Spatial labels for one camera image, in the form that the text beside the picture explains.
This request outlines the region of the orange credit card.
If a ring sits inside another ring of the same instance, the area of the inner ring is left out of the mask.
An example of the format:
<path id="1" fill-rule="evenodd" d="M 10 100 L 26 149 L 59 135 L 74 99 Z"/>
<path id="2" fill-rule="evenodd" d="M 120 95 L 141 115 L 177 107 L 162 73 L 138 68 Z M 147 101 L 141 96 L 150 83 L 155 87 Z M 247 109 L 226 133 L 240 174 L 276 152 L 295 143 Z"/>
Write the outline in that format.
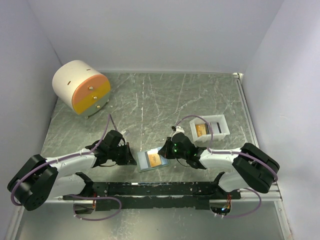
<path id="1" fill-rule="evenodd" d="M 163 158 L 158 154 L 158 149 L 151 149 L 146 152 L 147 160 L 151 168 L 159 167 L 165 164 Z"/>

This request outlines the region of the green card holder wallet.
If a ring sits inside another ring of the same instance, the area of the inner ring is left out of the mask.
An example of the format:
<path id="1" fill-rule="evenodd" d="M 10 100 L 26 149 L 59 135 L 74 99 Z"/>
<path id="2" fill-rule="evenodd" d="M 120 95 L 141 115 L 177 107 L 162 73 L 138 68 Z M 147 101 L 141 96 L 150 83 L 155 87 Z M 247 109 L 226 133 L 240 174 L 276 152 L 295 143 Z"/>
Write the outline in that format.
<path id="1" fill-rule="evenodd" d="M 159 155 L 160 149 L 160 147 L 157 147 L 150 150 L 140 151 L 136 154 L 136 162 L 140 172 L 155 170 L 170 165 L 166 158 Z"/>

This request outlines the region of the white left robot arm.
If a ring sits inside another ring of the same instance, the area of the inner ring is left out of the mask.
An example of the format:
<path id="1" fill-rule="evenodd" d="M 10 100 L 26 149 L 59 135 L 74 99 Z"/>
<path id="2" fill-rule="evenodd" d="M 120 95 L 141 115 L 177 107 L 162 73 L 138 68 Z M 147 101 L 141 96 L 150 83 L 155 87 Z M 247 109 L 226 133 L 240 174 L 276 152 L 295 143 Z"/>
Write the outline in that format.
<path id="1" fill-rule="evenodd" d="M 124 136 L 110 130 L 85 148 L 63 156 L 44 158 L 33 155 L 7 185 L 11 202 L 33 211 L 46 200 L 68 196 L 89 199 L 95 195 L 93 181 L 85 171 L 111 160 L 118 166 L 134 166 L 136 161 Z"/>

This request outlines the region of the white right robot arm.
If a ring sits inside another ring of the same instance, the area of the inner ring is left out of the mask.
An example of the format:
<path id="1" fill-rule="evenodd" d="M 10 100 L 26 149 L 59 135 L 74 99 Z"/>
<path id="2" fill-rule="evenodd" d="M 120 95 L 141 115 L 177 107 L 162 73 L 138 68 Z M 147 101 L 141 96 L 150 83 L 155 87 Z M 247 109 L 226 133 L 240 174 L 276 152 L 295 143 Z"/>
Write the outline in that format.
<path id="1" fill-rule="evenodd" d="M 266 194 L 271 185 L 278 181 L 280 165 L 252 143 L 230 150 L 213 150 L 195 146 L 182 132 L 168 137 L 158 154 L 167 160 L 183 159 L 194 169 L 225 169 L 221 172 L 212 193 L 223 199 L 230 192 L 251 188 Z"/>

